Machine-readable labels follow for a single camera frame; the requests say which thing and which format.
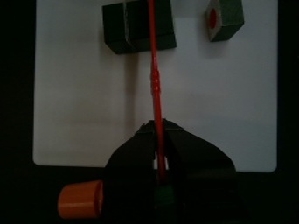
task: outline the red dot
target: red dot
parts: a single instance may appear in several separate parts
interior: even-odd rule
[[[218,15],[215,9],[210,11],[210,28],[214,29],[217,26]]]

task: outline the green cube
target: green cube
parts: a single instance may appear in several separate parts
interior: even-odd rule
[[[171,0],[155,1],[158,50],[177,47]],[[151,50],[149,6],[146,0],[103,6],[104,40],[115,53]]]
[[[207,22],[211,42],[231,39],[245,24],[242,0],[210,0]]]

